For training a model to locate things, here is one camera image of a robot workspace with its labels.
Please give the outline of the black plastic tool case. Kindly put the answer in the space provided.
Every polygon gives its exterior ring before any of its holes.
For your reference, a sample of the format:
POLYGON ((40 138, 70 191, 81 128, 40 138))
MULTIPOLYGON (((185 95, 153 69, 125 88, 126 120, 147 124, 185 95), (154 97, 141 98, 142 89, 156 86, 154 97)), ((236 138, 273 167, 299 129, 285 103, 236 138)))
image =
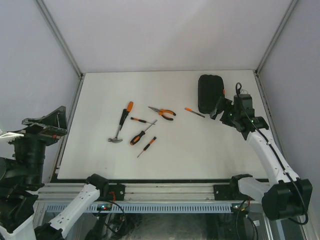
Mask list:
POLYGON ((222 77, 203 74, 198 79, 197 103, 202 114, 210 114, 220 97, 225 96, 225 86, 222 77))

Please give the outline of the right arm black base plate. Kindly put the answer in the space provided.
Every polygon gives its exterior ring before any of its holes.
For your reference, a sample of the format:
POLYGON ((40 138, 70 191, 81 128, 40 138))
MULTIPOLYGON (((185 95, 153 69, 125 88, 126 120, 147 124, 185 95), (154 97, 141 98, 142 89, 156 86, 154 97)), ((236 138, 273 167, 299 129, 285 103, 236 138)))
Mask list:
POLYGON ((229 184, 213 185, 214 199, 216 201, 235 201, 241 200, 236 190, 229 184))

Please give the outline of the large screwdriver black orange handle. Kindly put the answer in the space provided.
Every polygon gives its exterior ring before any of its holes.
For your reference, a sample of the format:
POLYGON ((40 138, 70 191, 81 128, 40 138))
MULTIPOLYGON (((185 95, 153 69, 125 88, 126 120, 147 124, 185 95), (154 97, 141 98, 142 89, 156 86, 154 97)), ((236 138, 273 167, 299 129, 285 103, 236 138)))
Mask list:
POLYGON ((134 146, 136 143, 138 143, 141 138, 146 134, 146 131, 151 128, 153 125, 151 124, 149 127, 147 127, 145 130, 142 130, 139 134, 134 136, 132 140, 129 142, 131 146, 134 146))

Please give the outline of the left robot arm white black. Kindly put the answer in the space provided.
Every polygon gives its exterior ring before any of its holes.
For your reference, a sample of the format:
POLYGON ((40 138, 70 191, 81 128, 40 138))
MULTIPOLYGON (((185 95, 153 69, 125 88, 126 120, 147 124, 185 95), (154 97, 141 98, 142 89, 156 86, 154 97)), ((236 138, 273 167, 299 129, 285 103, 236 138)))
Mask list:
POLYGON ((14 158, 0 159, 0 238, 2 240, 63 240, 87 208, 109 196, 108 180, 98 174, 86 179, 79 194, 56 217, 34 227, 36 191, 42 182, 46 147, 68 133, 66 107, 39 118, 26 118, 25 128, 0 131, 1 141, 14 147, 14 158))

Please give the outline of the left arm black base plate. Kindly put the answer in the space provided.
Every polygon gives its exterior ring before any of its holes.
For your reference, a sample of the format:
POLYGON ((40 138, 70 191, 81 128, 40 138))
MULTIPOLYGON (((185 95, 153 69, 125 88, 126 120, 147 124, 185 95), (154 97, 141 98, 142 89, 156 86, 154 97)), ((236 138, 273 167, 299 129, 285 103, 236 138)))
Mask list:
POLYGON ((98 198, 99 201, 123 201, 125 199, 126 186, 124 184, 112 184, 109 185, 108 191, 105 195, 98 198))

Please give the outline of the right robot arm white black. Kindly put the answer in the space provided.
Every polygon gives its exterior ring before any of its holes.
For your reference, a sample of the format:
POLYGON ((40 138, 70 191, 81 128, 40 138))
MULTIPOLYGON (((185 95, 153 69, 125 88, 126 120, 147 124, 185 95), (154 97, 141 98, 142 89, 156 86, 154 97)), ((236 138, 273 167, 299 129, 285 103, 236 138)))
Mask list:
POLYGON ((313 186, 301 179, 290 167, 273 140, 272 132, 262 116, 255 116, 250 94, 238 94, 233 100, 219 98, 211 119, 221 114, 220 121, 240 132, 257 154, 269 184, 256 180, 250 174, 233 176, 235 184, 229 187, 230 195, 237 200, 251 197, 262 205, 270 220, 307 216, 313 186))

